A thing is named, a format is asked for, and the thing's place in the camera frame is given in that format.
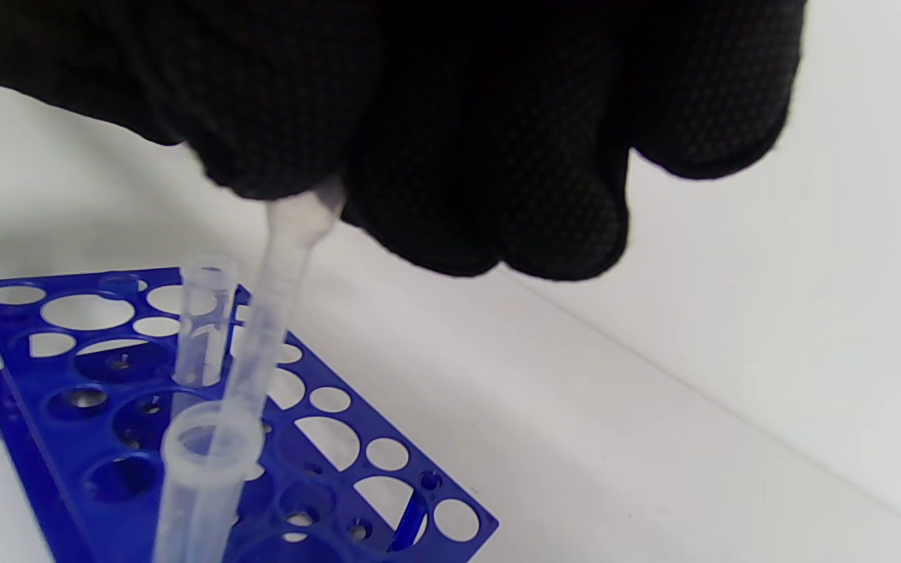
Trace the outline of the person's right hand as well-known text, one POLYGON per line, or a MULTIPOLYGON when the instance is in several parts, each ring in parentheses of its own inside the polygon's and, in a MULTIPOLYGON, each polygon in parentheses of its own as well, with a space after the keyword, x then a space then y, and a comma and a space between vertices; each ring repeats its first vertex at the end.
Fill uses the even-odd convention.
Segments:
POLYGON ((804 1, 0 1, 0 87, 187 145, 415 266, 551 281, 628 246, 632 152, 689 181, 768 153, 804 1))

